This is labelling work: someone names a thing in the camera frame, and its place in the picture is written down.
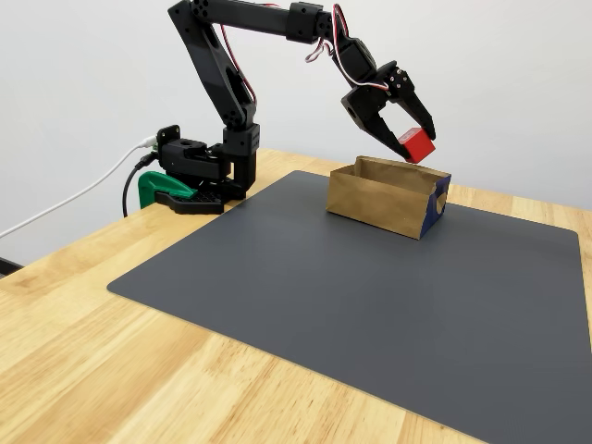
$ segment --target open box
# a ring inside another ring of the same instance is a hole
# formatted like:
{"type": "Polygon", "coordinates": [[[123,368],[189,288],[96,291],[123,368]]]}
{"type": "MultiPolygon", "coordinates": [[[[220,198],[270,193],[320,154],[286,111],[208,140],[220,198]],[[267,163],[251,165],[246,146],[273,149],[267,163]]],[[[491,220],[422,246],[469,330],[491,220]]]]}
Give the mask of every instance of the open box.
{"type": "Polygon", "coordinates": [[[327,210],[419,240],[444,214],[449,185],[448,173],[358,156],[331,172],[327,210]]]}

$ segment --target red and white wire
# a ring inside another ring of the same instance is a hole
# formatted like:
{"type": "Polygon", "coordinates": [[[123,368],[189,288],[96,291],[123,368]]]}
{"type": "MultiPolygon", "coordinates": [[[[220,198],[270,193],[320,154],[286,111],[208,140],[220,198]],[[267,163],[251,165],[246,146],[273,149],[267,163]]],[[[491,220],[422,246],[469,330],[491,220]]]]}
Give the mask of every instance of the red and white wire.
{"type": "Polygon", "coordinates": [[[343,73],[343,75],[354,85],[358,85],[358,86],[372,86],[374,88],[378,88],[379,90],[383,90],[383,91],[388,91],[389,90],[389,86],[386,83],[378,84],[378,83],[360,83],[358,81],[355,81],[354,79],[352,79],[352,76],[350,76],[345,68],[343,67],[343,64],[341,63],[341,58],[339,57],[339,46],[337,43],[337,37],[338,37],[338,33],[337,33],[337,22],[335,21],[335,19],[337,17],[339,17],[339,20],[341,21],[341,26],[343,27],[343,30],[345,31],[345,35],[349,36],[350,35],[350,31],[348,29],[348,24],[345,21],[345,16],[343,15],[343,11],[341,10],[341,6],[339,6],[339,4],[335,4],[333,5],[333,9],[331,10],[331,17],[333,18],[333,47],[335,48],[335,55],[337,56],[337,61],[339,64],[339,68],[341,69],[341,72],[343,73]]]}
{"type": "MultiPolygon", "coordinates": [[[[275,3],[263,3],[263,6],[281,7],[280,5],[276,5],[275,3]]],[[[239,75],[242,78],[242,81],[244,82],[244,86],[246,86],[247,90],[249,90],[249,93],[251,94],[251,97],[253,99],[253,102],[255,103],[255,106],[257,106],[257,94],[255,94],[255,90],[253,89],[253,86],[251,86],[251,83],[247,80],[246,76],[242,72],[242,69],[239,66],[239,62],[237,62],[237,58],[234,56],[234,53],[232,52],[232,48],[230,47],[230,42],[228,41],[228,36],[226,34],[226,28],[224,28],[224,25],[220,25],[220,30],[222,30],[222,37],[224,37],[224,44],[226,45],[226,47],[228,49],[228,54],[230,55],[230,59],[232,59],[232,63],[234,64],[234,68],[236,68],[237,71],[239,72],[239,75]]]]}
{"type": "Polygon", "coordinates": [[[307,55],[304,61],[306,63],[313,63],[321,54],[325,52],[326,49],[328,54],[333,56],[333,49],[331,49],[331,46],[329,46],[329,42],[327,42],[325,39],[320,39],[316,49],[311,54],[307,55]]]}

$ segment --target dark gray desk mat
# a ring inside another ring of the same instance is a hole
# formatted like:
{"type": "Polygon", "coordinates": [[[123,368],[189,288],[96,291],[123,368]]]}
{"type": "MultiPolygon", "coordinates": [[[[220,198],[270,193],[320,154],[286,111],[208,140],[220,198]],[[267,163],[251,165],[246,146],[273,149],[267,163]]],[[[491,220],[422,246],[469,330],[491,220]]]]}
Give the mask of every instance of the dark gray desk mat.
{"type": "Polygon", "coordinates": [[[484,441],[592,442],[574,232],[449,204],[412,240],[326,197],[292,173],[108,288],[484,441]]]}

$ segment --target red block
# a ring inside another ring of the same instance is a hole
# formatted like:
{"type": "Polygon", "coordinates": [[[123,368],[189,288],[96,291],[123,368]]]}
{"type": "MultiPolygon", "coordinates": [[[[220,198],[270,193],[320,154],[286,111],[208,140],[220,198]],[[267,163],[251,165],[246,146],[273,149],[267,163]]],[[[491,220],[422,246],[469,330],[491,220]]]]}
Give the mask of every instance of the red block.
{"type": "Polygon", "coordinates": [[[436,149],[426,132],[421,128],[411,128],[399,137],[399,143],[407,148],[411,157],[405,159],[410,164],[419,164],[436,149]]]}

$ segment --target wooden table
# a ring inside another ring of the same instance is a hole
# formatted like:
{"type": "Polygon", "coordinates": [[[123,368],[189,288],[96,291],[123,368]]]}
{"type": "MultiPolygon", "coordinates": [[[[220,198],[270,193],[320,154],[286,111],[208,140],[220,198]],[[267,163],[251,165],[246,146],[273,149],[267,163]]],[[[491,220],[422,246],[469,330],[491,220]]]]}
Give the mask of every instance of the wooden table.
{"type": "MultiPolygon", "coordinates": [[[[250,194],[342,166],[259,153],[250,194]]],[[[590,304],[592,213],[454,185],[448,200],[577,231],[590,304]]],[[[152,205],[0,279],[0,442],[479,442],[105,289],[213,218],[152,205]]]]}

